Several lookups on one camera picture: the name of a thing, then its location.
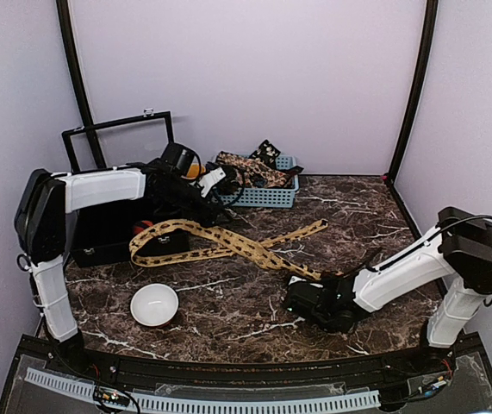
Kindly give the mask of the yellow beetle-pattern tie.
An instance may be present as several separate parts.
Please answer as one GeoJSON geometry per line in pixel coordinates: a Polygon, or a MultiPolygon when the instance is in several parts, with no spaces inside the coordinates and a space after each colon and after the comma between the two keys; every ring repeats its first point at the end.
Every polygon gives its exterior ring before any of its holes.
{"type": "Polygon", "coordinates": [[[170,264],[229,257],[237,254],[263,269],[285,269],[303,277],[318,280],[321,278],[321,273],[305,265],[296,265],[289,260],[283,259],[270,251],[269,248],[280,243],[299,241],[326,229],[327,226],[327,220],[321,219],[288,234],[279,235],[263,241],[254,241],[221,227],[204,228],[199,223],[191,220],[171,219],[142,230],[129,243],[129,252],[131,261],[142,267],[162,267],[170,264]],[[180,254],[160,256],[141,255],[141,249],[148,242],[156,237],[168,235],[175,230],[183,230],[192,235],[215,242],[217,246],[214,248],[191,250],[180,254]]]}

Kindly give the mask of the white bowl orange outside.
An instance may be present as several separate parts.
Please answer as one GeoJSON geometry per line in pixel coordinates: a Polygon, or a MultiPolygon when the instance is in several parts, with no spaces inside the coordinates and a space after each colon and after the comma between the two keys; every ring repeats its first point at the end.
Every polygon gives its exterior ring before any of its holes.
{"type": "Polygon", "coordinates": [[[166,326],[176,316],[177,293],[168,285],[150,284],[141,287],[132,297],[130,312],[134,320],[147,327],[166,326]]]}

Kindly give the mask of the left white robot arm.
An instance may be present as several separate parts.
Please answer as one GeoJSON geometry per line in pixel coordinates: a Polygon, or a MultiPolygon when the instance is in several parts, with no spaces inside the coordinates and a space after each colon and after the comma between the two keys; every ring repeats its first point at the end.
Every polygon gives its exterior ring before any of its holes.
{"type": "Polygon", "coordinates": [[[200,188],[161,160],[81,173],[33,171],[16,210],[14,226],[40,299],[47,331],[57,342],[78,336],[64,276],[65,217],[83,208],[150,198],[182,211],[204,227],[221,209],[200,188]]]}

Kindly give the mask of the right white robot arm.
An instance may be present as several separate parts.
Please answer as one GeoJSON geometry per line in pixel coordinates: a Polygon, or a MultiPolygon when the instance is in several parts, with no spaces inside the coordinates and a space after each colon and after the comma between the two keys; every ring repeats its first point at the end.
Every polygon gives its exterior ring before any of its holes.
{"type": "Polygon", "coordinates": [[[444,277],[452,277],[452,285],[409,356],[409,366],[427,374],[480,306],[492,303],[491,215],[446,207],[418,241],[375,266],[365,261],[320,280],[292,276],[283,305],[327,332],[346,333],[394,299],[444,277]]]}

